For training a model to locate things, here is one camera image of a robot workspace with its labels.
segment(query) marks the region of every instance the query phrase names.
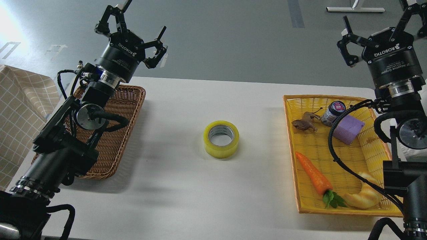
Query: foam block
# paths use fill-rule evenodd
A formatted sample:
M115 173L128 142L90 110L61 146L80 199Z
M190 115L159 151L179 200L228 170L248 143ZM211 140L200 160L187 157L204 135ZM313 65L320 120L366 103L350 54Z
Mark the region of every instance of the foam block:
M350 145L359 132L362 130L364 122L350 115L345 116L333 132L333 136Z

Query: tape roll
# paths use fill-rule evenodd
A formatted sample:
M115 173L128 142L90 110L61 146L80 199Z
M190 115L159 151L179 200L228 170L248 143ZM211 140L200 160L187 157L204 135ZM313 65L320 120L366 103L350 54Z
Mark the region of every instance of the tape roll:
M218 135L229 136L231 138L231 142L225 146L213 144L211 139ZM209 155L215 158L228 158L237 150L237 145L239 143L239 131L232 123L227 121L215 121L205 128L203 140L205 142L205 150Z

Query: wicker basket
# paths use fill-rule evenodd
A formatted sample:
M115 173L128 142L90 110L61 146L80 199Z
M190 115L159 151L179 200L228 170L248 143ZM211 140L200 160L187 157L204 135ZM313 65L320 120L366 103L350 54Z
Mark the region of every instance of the wicker basket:
M74 96L80 98L83 93L84 89L79 87L74 92ZM144 102L144 98L145 90L142 87L119 85L119 88L116 89L114 96L108 100L104 109L106 112L115 113L127 118L129 120L129 124L118 131L105 132L102 135L96 147L96 150L99 151L98 161L85 176L80 178L105 179L114 175L123 156L123 152ZM111 121L109 127L114 124L117 123ZM82 142L86 142L92 132L93 131L84 130L78 127L77 139ZM37 154L34 156L32 162L36 160L37 156Z
M325 209L322 196L316 192L307 173L299 161L296 160L295 152L300 152L307 156L329 179L333 185L333 190L339 195L360 192L362 187L360 180L332 161L328 148L330 127L314 119L313 123L318 128L318 131L313 132L311 129L302 131L295 129L291 122L301 119L306 111L314 112L323 107L317 113L321 116L333 101L342 101L348 107L363 101L364 98L328 95L285 95L283 100L290 151L292 153L295 197L300 213L402 217L399 209L385 197L379 204L366 210L352 207L338 207L336 209L329 207ZM374 132L375 114L372 109L362 108L351 115L363 121L365 126L351 145L346 145L333 138L334 149L349 168L356 173L359 171L369 172L378 179L381 187L384 187L383 161L390 160L391 154L388 146Z

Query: robotiq logo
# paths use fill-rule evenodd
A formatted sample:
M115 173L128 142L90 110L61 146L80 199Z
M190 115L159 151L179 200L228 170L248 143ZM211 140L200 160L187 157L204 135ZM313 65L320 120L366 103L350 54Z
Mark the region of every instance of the robotiq logo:
M129 48L123 46L121 43L119 43L119 47L123 48L123 50L125 50L126 52L132 54L132 56L135 57L136 53L132 52Z
M384 51L381 51L381 52L379 52L379 53L374 53L374 56L378 57L378 56L381 56L381 55L383 55L383 54L386 54L386 53L392 52L392 51L397 50L397 49L400 49L399 44L396 44L396 46L391 47L391 48L389 48L389 49L386 49L386 50L384 50Z

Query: bread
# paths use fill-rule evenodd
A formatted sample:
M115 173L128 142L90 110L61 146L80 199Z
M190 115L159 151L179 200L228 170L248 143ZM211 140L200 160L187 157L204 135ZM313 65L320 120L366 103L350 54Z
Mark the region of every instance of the bread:
M359 175L368 181L379 185L378 180L376 180L373 176L371 176L369 173L366 172L360 172ZM345 193L342 198L345 200L345 202L349 206L361 208L361 209L367 209L370 207L375 206L378 204L381 199L383 198L383 195L381 195L379 192L374 190L371 186L367 185L366 183L362 182L362 190L357 194L348 194Z

